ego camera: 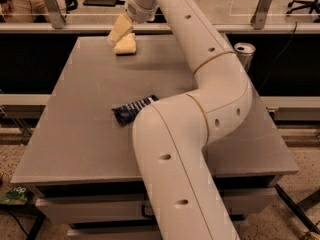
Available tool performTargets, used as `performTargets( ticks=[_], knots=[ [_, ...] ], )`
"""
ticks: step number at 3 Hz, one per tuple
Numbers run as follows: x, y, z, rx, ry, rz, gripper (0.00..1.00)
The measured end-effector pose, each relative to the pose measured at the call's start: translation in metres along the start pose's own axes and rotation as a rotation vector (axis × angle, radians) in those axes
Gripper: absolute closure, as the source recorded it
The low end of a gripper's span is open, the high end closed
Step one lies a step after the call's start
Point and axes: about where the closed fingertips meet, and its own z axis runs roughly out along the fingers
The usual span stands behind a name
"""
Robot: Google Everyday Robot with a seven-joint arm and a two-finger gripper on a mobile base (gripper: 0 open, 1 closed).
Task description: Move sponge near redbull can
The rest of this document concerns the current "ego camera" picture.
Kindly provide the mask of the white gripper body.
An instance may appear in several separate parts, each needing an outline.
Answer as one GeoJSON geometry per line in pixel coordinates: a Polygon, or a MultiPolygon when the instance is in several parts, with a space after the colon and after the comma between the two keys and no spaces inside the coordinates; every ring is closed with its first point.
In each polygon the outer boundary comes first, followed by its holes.
{"type": "Polygon", "coordinates": [[[126,0],[126,13],[136,23],[145,23],[154,19],[158,4],[156,0],[126,0]]]}

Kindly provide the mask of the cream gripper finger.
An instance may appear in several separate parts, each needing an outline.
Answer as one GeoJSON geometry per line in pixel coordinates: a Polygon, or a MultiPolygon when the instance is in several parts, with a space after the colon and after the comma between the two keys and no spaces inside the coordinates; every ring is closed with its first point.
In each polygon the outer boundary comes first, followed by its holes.
{"type": "Polygon", "coordinates": [[[123,37],[132,31],[132,19],[126,14],[121,14],[116,20],[111,32],[107,36],[111,46],[115,46],[123,37]]]}

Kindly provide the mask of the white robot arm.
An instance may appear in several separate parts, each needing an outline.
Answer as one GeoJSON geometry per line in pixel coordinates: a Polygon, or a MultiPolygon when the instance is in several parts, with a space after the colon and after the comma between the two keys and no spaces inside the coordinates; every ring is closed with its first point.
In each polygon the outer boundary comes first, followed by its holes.
{"type": "Polygon", "coordinates": [[[118,43],[161,11],[192,71],[195,90],[151,103],[133,123],[133,147],[163,240],[240,240],[203,156],[236,130],[252,87],[233,48],[193,0],[126,0],[108,36],[118,43]]]}

